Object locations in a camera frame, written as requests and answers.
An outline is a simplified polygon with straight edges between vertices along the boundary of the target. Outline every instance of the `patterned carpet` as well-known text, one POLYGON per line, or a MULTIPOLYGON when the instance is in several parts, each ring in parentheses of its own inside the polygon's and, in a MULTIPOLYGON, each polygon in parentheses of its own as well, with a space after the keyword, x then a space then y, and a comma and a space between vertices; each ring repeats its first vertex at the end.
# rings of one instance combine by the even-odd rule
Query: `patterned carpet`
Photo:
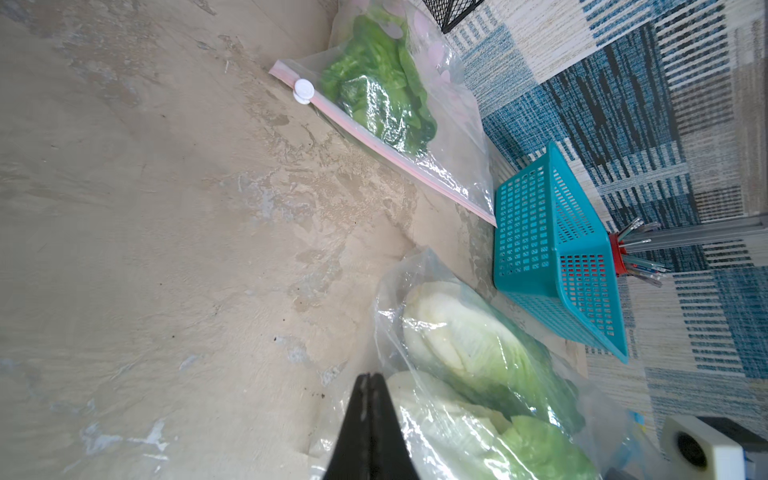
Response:
MULTIPOLYGON (((487 0, 448 34, 517 171, 554 140, 609 230, 768 212, 760 0, 487 0)), ((658 250, 622 280, 631 360, 590 377, 644 417, 726 415, 768 437, 768 236, 658 250)))

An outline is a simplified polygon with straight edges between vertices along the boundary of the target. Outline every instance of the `clear plastic bag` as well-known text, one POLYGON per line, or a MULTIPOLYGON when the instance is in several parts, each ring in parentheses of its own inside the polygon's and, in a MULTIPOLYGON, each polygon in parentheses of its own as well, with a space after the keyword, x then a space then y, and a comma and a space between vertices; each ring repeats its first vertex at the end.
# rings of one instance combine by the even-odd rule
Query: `clear plastic bag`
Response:
POLYGON ((413 5, 342 0, 329 50, 270 72, 290 86, 311 81, 312 103, 337 127, 495 224, 477 101, 458 55, 413 5))
POLYGON ((380 372, 422 480, 668 478, 632 415, 489 306, 429 249, 388 272, 310 439, 323 477, 361 372, 380 372))

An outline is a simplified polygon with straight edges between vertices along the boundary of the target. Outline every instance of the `teal plastic basket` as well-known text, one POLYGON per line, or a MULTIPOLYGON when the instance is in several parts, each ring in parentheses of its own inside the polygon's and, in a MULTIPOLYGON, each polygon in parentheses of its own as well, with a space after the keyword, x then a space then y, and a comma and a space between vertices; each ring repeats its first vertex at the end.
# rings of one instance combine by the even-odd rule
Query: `teal plastic basket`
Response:
POLYGON ((559 336, 627 363, 608 234, 558 146, 496 191, 496 288, 559 336))

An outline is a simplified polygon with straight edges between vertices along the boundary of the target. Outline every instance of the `stained floor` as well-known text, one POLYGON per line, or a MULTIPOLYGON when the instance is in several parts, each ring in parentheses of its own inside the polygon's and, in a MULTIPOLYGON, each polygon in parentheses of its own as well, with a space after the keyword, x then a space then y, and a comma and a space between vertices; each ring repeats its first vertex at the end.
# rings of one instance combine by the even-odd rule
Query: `stained floor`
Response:
POLYGON ((305 478, 381 275, 492 228, 267 70, 331 0, 0 0, 3 478, 305 478))

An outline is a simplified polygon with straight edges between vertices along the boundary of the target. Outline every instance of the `gray metal bar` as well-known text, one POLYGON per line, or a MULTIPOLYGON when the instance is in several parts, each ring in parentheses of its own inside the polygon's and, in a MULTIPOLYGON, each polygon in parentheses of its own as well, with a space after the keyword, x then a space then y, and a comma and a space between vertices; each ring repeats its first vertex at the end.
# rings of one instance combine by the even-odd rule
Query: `gray metal bar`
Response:
POLYGON ((632 243, 647 238, 650 243, 639 243, 627 247, 628 253, 660 250, 663 248, 689 247, 705 243, 732 240, 734 237, 746 237, 765 233, 768 230, 768 215, 760 217, 737 218, 722 222, 705 223, 692 227, 670 228, 655 232, 636 233, 631 236, 632 243))

